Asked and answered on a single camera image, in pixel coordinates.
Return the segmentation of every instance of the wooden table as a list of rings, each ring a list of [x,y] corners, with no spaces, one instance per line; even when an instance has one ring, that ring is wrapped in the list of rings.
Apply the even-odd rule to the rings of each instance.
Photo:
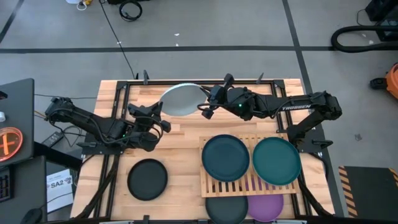
[[[299,79],[285,79],[284,81],[288,96],[303,94]],[[104,117],[111,115],[116,83],[116,80],[103,80],[101,82],[94,110],[95,114]],[[257,93],[271,93],[269,85],[246,86]],[[165,85],[133,86],[130,89],[129,102],[135,105],[152,105],[160,99],[161,94],[168,87]],[[121,116],[123,91],[119,100],[117,117]],[[298,123],[307,115],[308,111],[293,111],[293,122]],[[120,158],[112,220],[142,220],[144,215],[150,215],[151,220],[208,219],[205,199],[201,197],[200,189],[199,137],[217,134],[275,133],[277,129],[276,120],[253,118],[251,121],[243,121],[224,109],[218,109],[209,121],[203,118],[199,111],[182,117],[162,114],[162,119],[171,122],[172,131],[164,134],[154,151],[127,149]],[[322,162],[308,154],[301,153],[300,157],[307,187],[326,210],[334,213]],[[165,192],[160,197],[143,202],[129,193],[127,175],[135,163],[146,158],[157,159],[166,166],[169,182]],[[81,169],[71,217],[78,215],[96,192],[102,162],[103,156],[97,155]],[[300,213],[305,214],[302,196],[297,194],[297,197]],[[102,201],[100,213],[102,216],[105,214],[108,190],[104,193],[103,198],[105,200]],[[284,195],[284,199],[285,206],[279,218],[294,218],[290,195]]]

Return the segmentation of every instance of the orange object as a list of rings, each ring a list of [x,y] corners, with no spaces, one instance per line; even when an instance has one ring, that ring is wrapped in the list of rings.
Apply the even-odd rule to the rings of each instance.
[[[19,151],[22,140],[22,133],[19,129],[0,129],[0,162],[8,160]]]
[[[396,63],[386,75],[387,90],[398,98],[398,63]]]

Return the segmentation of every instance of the white plate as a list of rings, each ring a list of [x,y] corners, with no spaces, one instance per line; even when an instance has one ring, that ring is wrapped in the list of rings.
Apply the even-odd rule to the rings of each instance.
[[[206,101],[206,94],[200,90],[200,85],[181,83],[166,90],[160,100],[162,111],[171,116],[192,114],[200,103]]]

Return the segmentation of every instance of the gray floor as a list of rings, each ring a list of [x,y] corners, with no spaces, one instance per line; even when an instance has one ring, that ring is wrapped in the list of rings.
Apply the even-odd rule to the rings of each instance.
[[[329,46],[332,33],[355,25],[356,12],[368,2],[288,0],[300,45]],[[0,1],[0,30],[16,4],[17,0]],[[142,6],[144,13],[138,21],[125,22],[117,7],[105,5],[125,47],[293,46],[282,0],[153,0]],[[359,18],[371,24],[365,14]],[[348,45],[378,42],[371,32],[344,35],[341,40]],[[0,51],[92,47],[118,47],[97,1],[80,12],[64,0],[24,0],[0,42]],[[398,101],[368,87],[370,79],[390,69],[396,56],[397,52],[303,52],[312,89],[337,96],[343,109],[340,119],[323,124],[326,138],[335,142],[329,148],[334,170],[340,165],[398,170]],[[135,72],[146,69],[151,78],[159,79],[222,78],[225,73],[257,78],[262,72],[264,78],[302,78],[293,50],[128,52],[127,57]],[[63,96],[96,96],[100,80],[132,77],[123,55],[117,52],[0,54],[0,68],[0,84],[32,77],[36,93]],[[50,98],[36,97],[35,109],[44,111],[49,102]],[[95,100],[75,100],[75,104],[92,111]],[[54,131],[35,118],[36,141]],[[355,134],[362,140],[357,141]],[[56,148],[64,152],[77,149],[70,149],[64,141]],[[65,218],[68,209],[49,218]]]

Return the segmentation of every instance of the yellow black striped tape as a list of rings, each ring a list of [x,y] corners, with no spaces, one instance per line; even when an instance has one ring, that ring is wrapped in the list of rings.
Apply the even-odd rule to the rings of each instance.
[[[389,170],[392,172],[392,176],[396,180],[396,185],[398,187],[398,174],[397,174],[397,172],[393,168],[389,168]]]
[[[349,186],[349,179],[346,169],[343,166],[338,168],[338,173],[340,175],[341,184],[343,186],[343,193],[346,199],[348,216],[351,218],[356,218],[358,213],[355,209],[354,197],[351,192],[351,187]]]

